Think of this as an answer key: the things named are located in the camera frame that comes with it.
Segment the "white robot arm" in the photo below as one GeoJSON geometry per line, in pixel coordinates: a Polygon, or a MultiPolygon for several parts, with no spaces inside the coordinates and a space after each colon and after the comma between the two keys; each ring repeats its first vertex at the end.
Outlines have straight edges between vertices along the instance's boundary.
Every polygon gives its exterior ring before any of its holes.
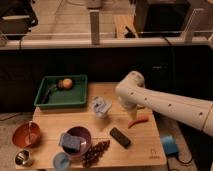
{"type": "Polygon", "coordinates": [[[141,73],[131,71],[117,84],[115,92],[124,108],[145,106],[213,137],[213,101],[149,90],[144,83],[141,73]]]}

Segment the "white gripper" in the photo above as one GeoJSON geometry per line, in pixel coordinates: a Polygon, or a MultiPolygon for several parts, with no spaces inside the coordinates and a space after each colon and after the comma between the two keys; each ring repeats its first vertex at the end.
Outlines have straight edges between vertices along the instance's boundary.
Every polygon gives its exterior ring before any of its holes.
{"type": "Polygon", "coordinates": [[[130,120],[133,121],[137,118],[137,105],[129,102],[121,97],[118,98],[119,104],[126,110],[128,110],[128,115],[130,117],[130,120]]]}

